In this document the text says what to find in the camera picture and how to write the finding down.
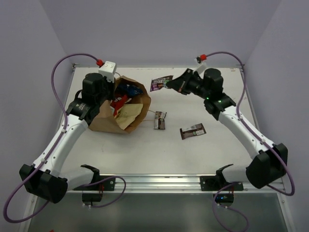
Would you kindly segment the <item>purple M&M's packet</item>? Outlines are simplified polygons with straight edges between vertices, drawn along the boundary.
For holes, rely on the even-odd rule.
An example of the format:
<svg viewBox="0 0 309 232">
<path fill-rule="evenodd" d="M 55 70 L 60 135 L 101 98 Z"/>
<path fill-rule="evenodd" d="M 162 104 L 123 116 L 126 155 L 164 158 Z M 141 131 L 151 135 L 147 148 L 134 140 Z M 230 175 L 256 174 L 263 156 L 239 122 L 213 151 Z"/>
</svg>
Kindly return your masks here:
<svg viewBox="0 0 309 232">
<path fill-rule="evenodd" d="M 173 79 L 173 75 L 163 76 L 151 80 L 150 92 L 166 88 L 167 82 Z"/>
</svg>

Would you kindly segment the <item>red snack packet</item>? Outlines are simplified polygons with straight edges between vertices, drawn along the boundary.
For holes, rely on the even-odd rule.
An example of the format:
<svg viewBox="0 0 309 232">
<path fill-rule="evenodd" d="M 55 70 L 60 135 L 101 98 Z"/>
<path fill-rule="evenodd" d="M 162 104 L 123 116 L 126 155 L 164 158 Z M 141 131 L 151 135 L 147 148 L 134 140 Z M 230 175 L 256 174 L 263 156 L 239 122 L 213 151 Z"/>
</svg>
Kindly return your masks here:
<svg viewBox="0 0 309 232">
<path fill-rule="evenodd" d="M 131 97 L 129 97 L 128 95 L 122 95 L 122 94 L 116 94 L 115 95 L 115 99 L 111 101 L 110 103 L 110 108 L 111 108 L 111 111 L 112 111 L 112 115 L 114 118 L 116 118 L 121 109 L 123 108 L 123 106 L 130 102 L 132 100 Z"/>
</svg>

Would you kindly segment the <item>brown M&M's packet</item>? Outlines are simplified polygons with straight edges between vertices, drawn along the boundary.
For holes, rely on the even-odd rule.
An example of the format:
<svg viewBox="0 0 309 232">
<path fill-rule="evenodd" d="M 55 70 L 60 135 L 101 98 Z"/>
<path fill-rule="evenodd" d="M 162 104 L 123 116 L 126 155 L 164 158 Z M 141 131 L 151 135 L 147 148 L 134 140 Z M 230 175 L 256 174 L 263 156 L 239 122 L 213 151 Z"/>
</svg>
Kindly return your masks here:
<svg viewBox="0 0 309 232">
<path fill-rule="evenodd" d="M 180 135 L 182 140 L 190 137 L 200 136 L 206 133 L 207 132 L 202 123 L 195 124 L 189 128 L 180 128 Z"/>
<path fill-rule="evenodd" d="M 162 111 L 155 111 L 155 118 L 154 118 L 154 129 L 155 130 L 165 130 L 165 118 L 167 112 Z"/>
</svg>

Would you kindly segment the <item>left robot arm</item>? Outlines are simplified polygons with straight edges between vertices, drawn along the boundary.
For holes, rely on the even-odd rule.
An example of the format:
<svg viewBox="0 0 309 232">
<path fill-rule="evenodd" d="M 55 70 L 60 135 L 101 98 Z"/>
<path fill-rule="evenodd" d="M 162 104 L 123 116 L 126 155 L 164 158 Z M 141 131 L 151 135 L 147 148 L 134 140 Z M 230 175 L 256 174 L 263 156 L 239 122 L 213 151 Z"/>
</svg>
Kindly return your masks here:
<svg viewBox="0 0 309 232">
<path fill-rule="evenodd" d="M 77 142 L 99 114 L 101 105 L 111 100 L 114 92 L 114 77 L 100 73 L 89 73 L 66 111 L 66 118 L 56 135 L 31 165 L 24 164 L 19 174 L 26 191 L 51 203 L 60 202 L 67 191 L 86 186 L 94 190 L 99 187 L 99 170 L 90 165 L 81 165 L 77 170 L 63 173 L 62 166 Z"/>
</svg>

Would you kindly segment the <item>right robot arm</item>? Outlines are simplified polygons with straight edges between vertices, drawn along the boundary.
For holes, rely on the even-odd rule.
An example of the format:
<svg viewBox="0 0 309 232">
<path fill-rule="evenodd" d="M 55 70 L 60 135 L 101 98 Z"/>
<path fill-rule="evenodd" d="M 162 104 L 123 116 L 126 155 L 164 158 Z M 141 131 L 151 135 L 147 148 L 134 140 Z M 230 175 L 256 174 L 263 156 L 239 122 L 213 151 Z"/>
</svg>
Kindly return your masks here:
<svg viewBox="0 0 309 232">
<path fill-rule="evenodd" d="M 216 171 L 217 188 L 224 190 L 232 182 L 249 182 L 261 189 L 286 174 L 288 149 L 265 137 L 237 112 L 236 103 L 223 92 L 223 82 L 218 69 L 206 69 L 203 78 L 198 72 L 187 69 L 166 86 L 183 95 L 193 93 L 201 97 L 206 111 L 226 126 L 249 153 L 252 159 L 249 165 L 229 164 Z"/>
</svg>

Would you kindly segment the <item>brown paper bag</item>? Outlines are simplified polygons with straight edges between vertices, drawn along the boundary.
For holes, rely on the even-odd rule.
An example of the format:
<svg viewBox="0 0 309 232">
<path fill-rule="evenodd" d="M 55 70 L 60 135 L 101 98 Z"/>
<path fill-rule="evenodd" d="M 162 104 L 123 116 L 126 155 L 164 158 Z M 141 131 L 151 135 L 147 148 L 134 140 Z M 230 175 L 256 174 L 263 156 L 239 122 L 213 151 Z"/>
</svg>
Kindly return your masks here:
<svg viewBox="0 0 309 232">
<path fill-rule="evenodd" d="M 99 131 L 99 132 L 117 133 L 117 134 L 129 134 L 133 132 L 143 121 L 147 121 L 146 116 L 148 112 L 150 111 L 151 97 L 149 96 L 145 86 L 142 83 L 134 79 L 130 79 L 126 76 L 120 76 L 115 81 L 114 96 L 116 94 L 125 95 L 124 93 L 121 93 L 116 89 L 119 84 L 135 85 L 143 91 L 143 94 L 140 94 L 135 97 L 131 97 L 132 100 L 126 103 L 126 104 L 142 103 L 143 109 L 141 113 L 125 130 L 122 130 L 118 126 L 118 124 L 115 121 L 115 118 L 112 115 L 112 111 L 110 108 L 111 101 L 107 100 L 100 107 L 99 114 L 94 118 L 94 120 L 90 124 L 89 126 L 90 130 Z"/>
</svg>

